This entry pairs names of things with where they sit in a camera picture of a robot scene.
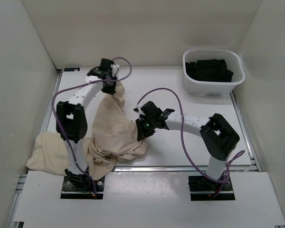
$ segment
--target beige cloth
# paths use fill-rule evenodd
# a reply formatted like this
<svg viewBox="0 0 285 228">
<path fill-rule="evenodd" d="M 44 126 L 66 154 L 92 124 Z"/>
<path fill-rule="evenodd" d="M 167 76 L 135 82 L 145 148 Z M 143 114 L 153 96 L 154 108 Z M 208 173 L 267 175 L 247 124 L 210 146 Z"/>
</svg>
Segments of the beige cloth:
<svg viewBox="0 0 285 228">
<path fill-rule="evenodd" d="M 136 123 L 125 118 L 124 87 L 117 83 L 116 94 L 106 95 L 100 102 L 92 124 L 93 136 L 84 138 L 84 150 L 89 173 L 98 180 L 118 162 L 142 157 L 147 150 L 145 141 L 137 141 Z M 32 170 L 65 175 L 69 167 L 67 149 L 58 133 L 37 136 L 32 157 L 26 167 Z"/>
</svg>

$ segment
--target white panel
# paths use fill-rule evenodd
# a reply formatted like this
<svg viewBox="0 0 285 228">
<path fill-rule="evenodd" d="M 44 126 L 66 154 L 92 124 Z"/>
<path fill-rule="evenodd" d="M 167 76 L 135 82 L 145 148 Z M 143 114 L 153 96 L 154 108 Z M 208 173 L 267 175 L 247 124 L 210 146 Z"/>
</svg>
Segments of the white panel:
<svg viewBox="0 0 285 228">
<path fill-rule="evenodd" d="M 194 46 L 234 50 L 261 0 L 22 0 L 58 68 L 123 56 L 180 66 Z"/>
<path fill-rule="evenodd" d="M 246 80 L 237 98 L 285 215 L 285 0 L 263 1 L 238 53 Z"/>
<path fill-rule="evenodd" d="M 91 68 L 81 68 L 78 72 L 64 72 L 60 82 L 59 90 L 74 87 L 83 84 L 87 72 Z M 128 67 L 120 70 L 119 77 L 123 77 L 128 72 Z M 240 135 L 240 142 L 233 151 L 233 157 L 240 150 L 246 150 L 241 158 L 234 161 L 236 165 L 250 165 L 248 150 L 245 144 L 244 136 L 238 123 L 238 119 L 229 95 L 215 96 L 194 96 L 185 92 L 182 82 L 182 67 L 134 67 L 133 73 L 123 81 L 125 87 L 125 116 L 133 121 L 138 118 L 138 114 L 133 111 L 138 100 L 147 92 L 158 87 L 167 87 L 174 90 L 182 102 L 185 114 L 211 117 L 214 113 L 222 114 L 230 125 Z M 60 94 L 58 101 L 66 101 L 75 91 L 68 91 Z M 104 97 L 103 93 L 98 93 L 86 110 L 88 122 L 87 137 L 91 136 L 92 122 L 94 120 L 99 102 Z M 153 101 L 162 110 L 172 108 L 179 111 L 179 106 L 175 96 L 169 91 L 156 91 L 148 95 L 140 105 L 147 101 Z M 56 132 L 56 120 L 51 116 L 47 128 L 49 132 Z M 192 134 L 185 133 L 184 140 L 188 153 L 198 165 L 207 165 L 210 155 L 202 138 Z M 189 165 L 182 146 L 180 131 L 156 130 L 156 133 L 147 139 L 148 151 L 141 159 L 131 161 L 127 164 L 118 164 L 118 166 L 182 166 Z"/>
<path fill-rule="evenodd" d="M 187 172 L 116 173 L 104 199 L 60 199 L 63 177 L 30 171 L 14 217 L 24 228 L 274 228 L 285 225 L 268 173 L 231 173 L 236 200 L 190 201 Z"/>
<path fill-rule="evenodd" d="M 0 227 L 32 152 L 56 71 L 20 0 L 0 0 Z"/>
</svg>

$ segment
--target white bin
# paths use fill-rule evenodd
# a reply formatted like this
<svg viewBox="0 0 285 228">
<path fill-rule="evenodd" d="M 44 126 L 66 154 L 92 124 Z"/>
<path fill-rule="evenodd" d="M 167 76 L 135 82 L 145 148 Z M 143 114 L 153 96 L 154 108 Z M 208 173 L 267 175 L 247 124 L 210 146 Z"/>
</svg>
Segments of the white bin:
<svg viewBox="0 0 285 228">
<path fill-rule="evenodd" d="M 202 82 L 190 78 L 186 72 L 186 62 L 198 60 L 224 59 L 227 69 L 233 72 L 231 82 Z M 192 48 L 186 51 L 182 58 L 184 70 L 183 83 L 190 94 L 225 95 L 245 80 L 245 73 L 239 56 L 233 51 L 214 48 Z"/>
</svg>

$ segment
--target cable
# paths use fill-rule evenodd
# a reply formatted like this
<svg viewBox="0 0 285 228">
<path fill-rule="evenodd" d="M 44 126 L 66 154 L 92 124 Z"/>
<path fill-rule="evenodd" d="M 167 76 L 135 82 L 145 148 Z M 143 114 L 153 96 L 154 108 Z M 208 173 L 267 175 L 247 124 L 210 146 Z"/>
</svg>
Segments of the cable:
<svg viewBox="0 0 285 228">
<path fill-rule="evenodd" d="M 77 86 L 74 86 L 74 87 L 71 87 L 71 88 L 68 88 L 68 89 L 60 90 L 60 91 L 58 91 L 57 93 L 55 93 L 55 94 L 53 95 L 52 102 L 51 102 L 51 107 L 52 107 L 52 111 L 53 111 L 54 117 L 55 117 L 55 119 L 56 119 L 56 122 L 57 122 L 57 124 L 58 124 L 58 127 L 59 127 L 60 130 L 61 130 L 61 133 L 63 134 L 64 138 L 66 139 L 66 142 L 67 142 L 68 146 L 70 147 L 70 150 L 71 150 L 71 152 L 72 152 L 72 156 L 73 156 L 75 165 L 76 165 L 76 167 L 77 167 L 83 174 L 85 174 L 85 175 L 92 181 L 93 188 L 94 188 L 94 189 L 93 189 L 93 193 L 94 193 L 95 195 L 96 195 L 96 185 L 95 185 L 95 183 L 94 183 L 94 180 L 93 180 L 92 176 L 91 176 L 88 172 L 83 171 L 83 170 L 79 167 L 79 165 L 78 165 L 78 163 L 77 163 L 77 159 L 76 159 L 76 156 L 75 156 L 75 153 L 74 153 L 74 149 L 73 149 L 73 147 L 72 147 L 72 145 L 71 145 L 71 142 L 70 142 L 70 140 L 69 140 L 68 137 L 67 137 L 67 133 L 66 133 L 66 131 L 64 130 L 64 128 L 63 128 L 63 126 L 62 126 L 62 124 L 61 124 L 61 122 L 60 122 L 60 120 L 59 120 L 59 118 L 58 118 L 58 115 L 57 115 L 57 113 L 56 113 L 56 111 L 55 111 L 55 100 L 56 100 L 56 97 L 57 97 L 59 94 L 64 93 L 64 92 L 66 92 L 66 91 L 70 91 L 70 90 L 73 90 L 73 89 L 82 88 L 82 87 L 85 87 L 85 86 L 90 85 L 90 84 L 95 84 L 95 83 L 97 83 L 97 82 L 119 82 L 119 81 L 122 81 L 122 80 L 126 79 L 126 78 L 127 78 L 128 76 L 130 76 L 130 74 L 132 73 L 132 65 L 131 65 L 131 63 L 130 63 L 127 59 L 125 59 L 125 58 L 123 58 L 123 57 L 116 57 L 116 58 L 112 59 L 112 61 L 115 61 L 115 60 L 117 60 L 117 59 L 122 59 L 122 60 L 124 60 L 124 61 L 126 61 L 126 62 L 128 63 L 128 65 L 129 65 L 129 67 L 130 67 L 130 72 L 127 74 L 127 76 L 125 76 L 125 77 L 123 77 L 123 78 L 121 78 L 121 79 L 117 79 L 117 80 L 112 80 L 112 79 L 104 79 L 104 80 L 103 80 L 103 79 L 100 79 L 100 80 L 96 80 L 96 81 L 93 81 L 93 82 L 88 82 L 88 83 L 85 83 L 85 84 L 82 84 L 82 85 L 77 85 Z"/>
<path fill-rule="evenodd" d="M 157 88 L 157 89 L 153 89 L 153 90 L 147 92 L 145 95 L 143 95 L 143 96 L 141 97 L 141 99 L 137 102 L 136 107 L 138 107 L 138 104 L 139 104 L 148 94 L 150 94 L 150 93 L 152 93 L 152 92 L 154 92 L 154 91 L 157 91 L 157 90 L 168 90 L 168 91 L 170 91 L 171 93 L 173 93 L 173 94 L 175 95 L 175 97 L 176 97 L 176 99 L 177 99 L 177 101 L 178 101 L 178 103 L 179 103 L 180 114 L 181 114 L 181 116 L 182 116 L 182 118 L 181 118 L 181 127 L 180 127 L 180 136 L 181 136 L 181 137 L 180 137 L 180 140 L 181 140 L 181 145 L 182 145 L 182 148 L 183 148 L 183 150 L 184 150 L 184 152 L 185 152 L 185 155 L 186 155 L 187 159 L 190 161 L 190 163 L 192 164 L 192 166 L 193 166 L 203 177 L 207 178 L 208 180 L 213 181 L 213 182 L 215 182 L 215 183 L 220 183 L 220 184 L 226 183 L 226 182 L 229 180 L 229 178 L 230 178 L 230 172 L 229 172 L 229 166 L 230 166 L 230 164 L 231 164 L 235 159 L 237 159 L 237 158 L 239 158 L 240 156 L 242 156 L 242 155 L 245 153 L 245 151 L 243 150 L 243 151 L 238 152 L 229 162 L 227 162 L 227 164 L 226 164 L 226 170 L 225 170 L 226 176 L 224 176 L 224 178 L 223 178 L 222 180 L 216 180 L 216 179 L 214 179 L 214 178 L 208 176 L 206 173 L 204 173 L 202 170 L 200 170 L 200 169 L 198 168 L 198 166 L 193 162 L 193 160 L 191 159 L 191 157 L 189 156 L 189 154 L 188 154 L 188 152 L 187 152 L 186 145 L 185 145 L 185 142 L 184 142 L 184 122 L 185 122 L 184 113 L 183 113 L 183 109 L 182 109 L 182 106 L 181 106 L 181 100 L 180 100 L 180 98 L 177 96 L 177 94 L 176 94 L 173 90 L 171 90 L 171 89 L 169 89 L 169 88 Z"/>
</svg>

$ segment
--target white wall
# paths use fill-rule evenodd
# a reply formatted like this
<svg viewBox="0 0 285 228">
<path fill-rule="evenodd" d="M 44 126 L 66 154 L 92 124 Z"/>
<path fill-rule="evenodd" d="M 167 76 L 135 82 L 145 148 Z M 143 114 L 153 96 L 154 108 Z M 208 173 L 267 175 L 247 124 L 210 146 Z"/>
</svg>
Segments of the white wall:
<svg viewBox="0 0 285 228">
<path fill-rule="evenodd" d="M 263 0 L 237 52 L 246 72 L 237 98 L 285 215 L 285 0 Z"/>
<path fill-rule="evenodd" d="M 57 68 L 123 56 L 181 65 L 193 46 L 234 50 L 261 0 L 22 0 Z"/>
<path fill-rule="evenodd" d="M 0 227 L 32 152 L 56 70 L 20 0 L 0 0 Z"/>
</svg>

